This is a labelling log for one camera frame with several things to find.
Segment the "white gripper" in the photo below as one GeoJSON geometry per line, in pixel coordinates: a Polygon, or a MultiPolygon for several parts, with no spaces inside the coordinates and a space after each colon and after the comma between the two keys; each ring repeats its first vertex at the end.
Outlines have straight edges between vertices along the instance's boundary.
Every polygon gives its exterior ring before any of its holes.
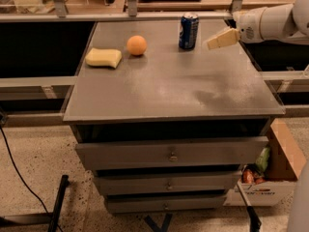
{"type": "Polygon", "coordinates": [[[261,43],[261,20],[266,7],[233,13],[237,29],[228,28],[207,40],[209,50],[236,44],[239,38],[246,44],[261,43]]]}

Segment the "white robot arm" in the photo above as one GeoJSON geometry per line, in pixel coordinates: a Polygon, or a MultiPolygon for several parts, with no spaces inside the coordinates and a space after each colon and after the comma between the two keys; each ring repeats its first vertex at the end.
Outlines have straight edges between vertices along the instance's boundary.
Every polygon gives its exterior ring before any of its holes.
{"type": "MultiPolygon", "coordinates": [[[[208,49],[242,41],[247,44],[277,40],[288,44],[308,44],[309,0],[262,7],[247,12],[233,11],[236,28],[224,29],[207,39],[208,49]]],[[[309,161],[295,186],[287,232],[309,232],[309,161]]]]}

